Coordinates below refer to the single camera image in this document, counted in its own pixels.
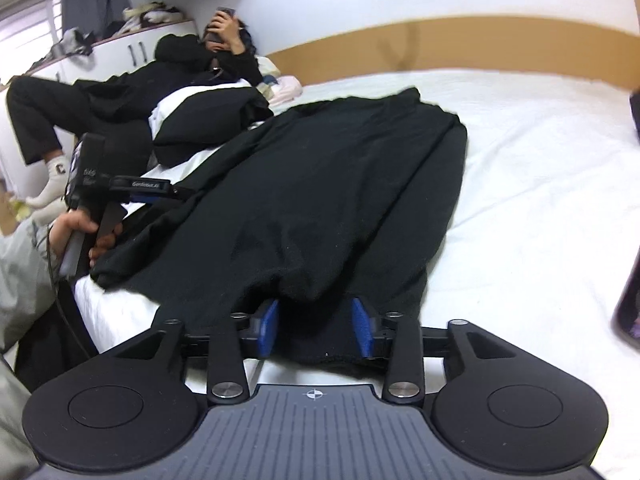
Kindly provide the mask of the grey jacket sleeve forearm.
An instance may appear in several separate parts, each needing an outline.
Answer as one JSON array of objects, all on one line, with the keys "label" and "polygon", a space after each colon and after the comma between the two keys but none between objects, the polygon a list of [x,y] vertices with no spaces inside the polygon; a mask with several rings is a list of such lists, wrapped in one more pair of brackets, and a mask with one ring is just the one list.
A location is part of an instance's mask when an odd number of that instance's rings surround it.
[{"label": "grey jacket sleeve forearm", "polygon": [[48,254],[48,229],[25,221],[1,240],[1,352],[16,351],[15,362],[1,360],[1,477],[24,479],[38,467],[23,430],[23,411],[40,379],[28,362],[32,326],[53,306],[51,276],[58,258]]}]

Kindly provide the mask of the operator left hand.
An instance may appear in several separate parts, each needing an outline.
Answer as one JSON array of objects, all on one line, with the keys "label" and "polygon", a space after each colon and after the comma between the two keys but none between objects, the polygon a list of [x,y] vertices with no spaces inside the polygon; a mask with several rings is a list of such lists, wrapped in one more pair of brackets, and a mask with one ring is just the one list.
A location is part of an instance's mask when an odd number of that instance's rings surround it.
[{"label": "operator left hand", "polygon": [[[99,225],[94,222],[90,216],[83,210],[70,210],[64,212],[56,218],[49,231],[49,243],[51,252],[58,258],[61,258],[65,252],[70,237],[75,232],[96,234]],[[88,252],[90,266],[94,266],[96,262],[109,252],[114,246],[117,237],[122,234],[122,224],[114,226],[108,234],[98,237],[93,248]]]}]

